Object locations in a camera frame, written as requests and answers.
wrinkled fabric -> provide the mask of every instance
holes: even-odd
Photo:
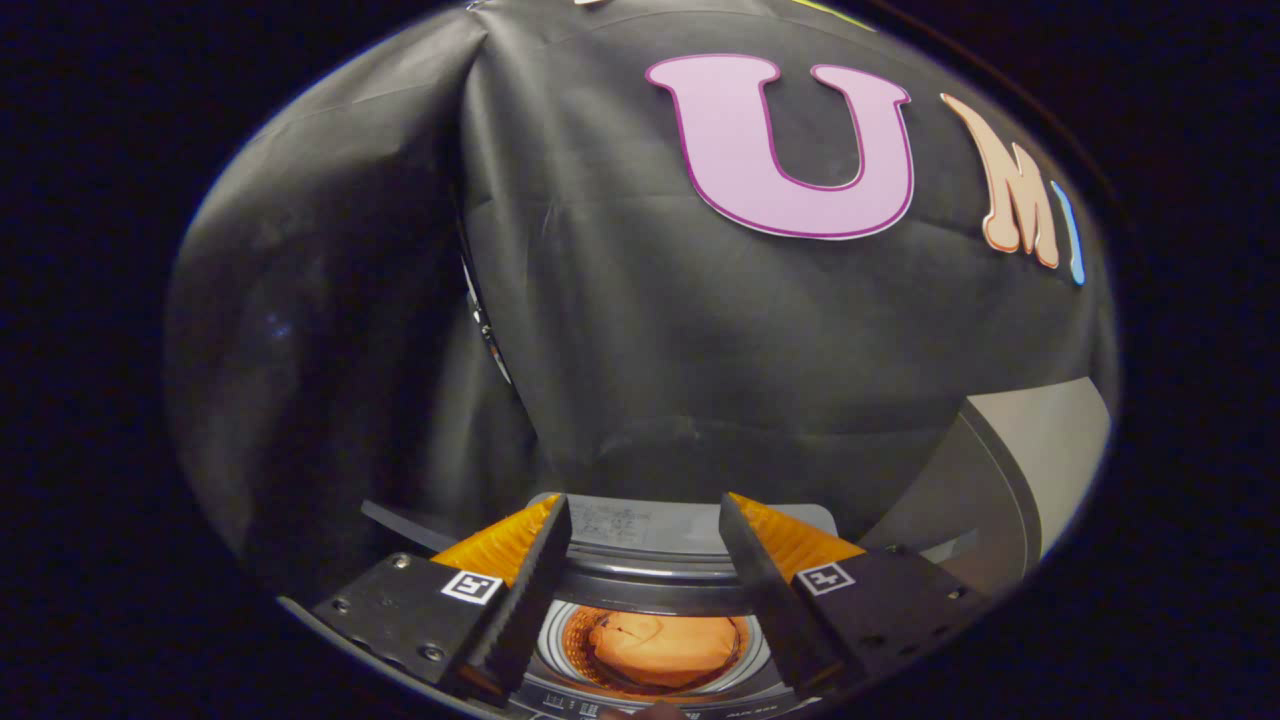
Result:
[[[764,234],[695,192],[644,73],[765,58],[778,161],[858,173],[815,64],[902,86],[906,215],[842,242]],[[1088,283],[988,247],[963,97],[1073,197]],[[1055,223],[1065,227],[1055,206]],[[1089,377],[1115,414],[1105,233],[975,87],[790,0],[490,0],[303,92],[200,208],[168,305],[172,425],[214,527],[275,592],[372,561],[365,498],[479,529],[541,491],[817,502],[858,538],[964,397]],[[1065,232],[1059,233],[1065,255]],[[466,302],[474,279],[507,384]]]

letter m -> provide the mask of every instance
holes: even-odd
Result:
[[[1016,252],[1021,245],[1028,254],[1036,251],[1041,265],[1056,268],[1053,214],[1036,161],[1016,142],[1011,143],[1014,154],[1010,156],[1005,143],[973,108],[945,92],[942,101],[969,128],[987,172],[991,211],[982,222],[987,243],[1001,252]]]

pink letter u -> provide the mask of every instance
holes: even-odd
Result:
[[[911,147],[900,105],[911,99],[876,76],[814,65],[813,77],[849,102],[861,167],[852,181],[823,187],[778,165],[764,85],[781,77],[750,55],[663,60],[645,78],[676,102],[694,188],[724,217],[772,234],[847,240],[883,231],[911,204]]]

screw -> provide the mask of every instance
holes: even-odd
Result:
[[[439,661],[444,660],[444,651],[440,650],[440,646],[431,644],[431,643],[428,643],[428,644],[424,644],[422,647],[420,647],[417,650],[417,653],[421,655],[422,657],[430,660],[431,662],[439,662]]]

orange soft finger pad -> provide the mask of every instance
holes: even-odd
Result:
[[[788,583],[800,570],[838,562],[867,552],[849,541],[824,533],[768,505],[733,492],[728,496],[746,516],[755,537],[760,539],[760,544],[769,552],[773,564]]]
[[[498,520],[431,560],[440,565],[502,578],[507,587],[516,584],[516,575],[525,564],[529,548],[543,529],[547,516],[559,495]]]

